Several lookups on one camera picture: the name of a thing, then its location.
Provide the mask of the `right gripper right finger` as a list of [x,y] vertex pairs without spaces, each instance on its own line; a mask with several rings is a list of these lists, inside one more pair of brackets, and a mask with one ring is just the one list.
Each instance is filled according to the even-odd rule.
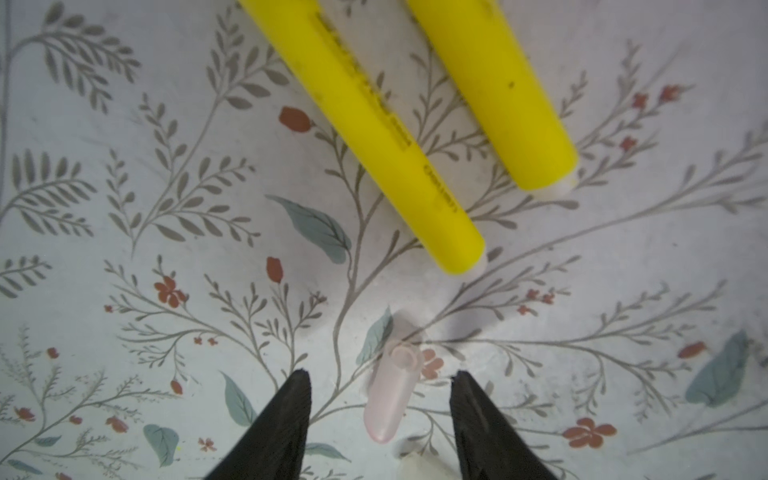
[[452,378],[450,411],[464,479],[555,480],[467,371]]

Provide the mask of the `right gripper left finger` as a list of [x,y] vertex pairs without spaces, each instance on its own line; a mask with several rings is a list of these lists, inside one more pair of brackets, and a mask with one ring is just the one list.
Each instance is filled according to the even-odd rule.
[[294,371],[209,479],[298,479],[311,413],[311,380]]

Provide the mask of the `yellow highlighter pen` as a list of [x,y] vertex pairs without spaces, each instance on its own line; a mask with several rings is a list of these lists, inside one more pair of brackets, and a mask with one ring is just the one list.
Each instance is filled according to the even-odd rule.
[[485,241],[316,1],[245,1],[244,10],[399,216],[447,274],[487,265]]
[[546,201],[574,190],[578,152],[499,3],[407,6],[516,185]]

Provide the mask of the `clear pen cap pink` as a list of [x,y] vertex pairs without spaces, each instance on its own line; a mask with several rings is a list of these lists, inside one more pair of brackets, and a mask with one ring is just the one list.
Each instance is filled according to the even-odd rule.
[[368,390],[363,422],[370,438],[390,442],[399,428],[423,368],[419,348],[403,341],[390,341],[378,362]]

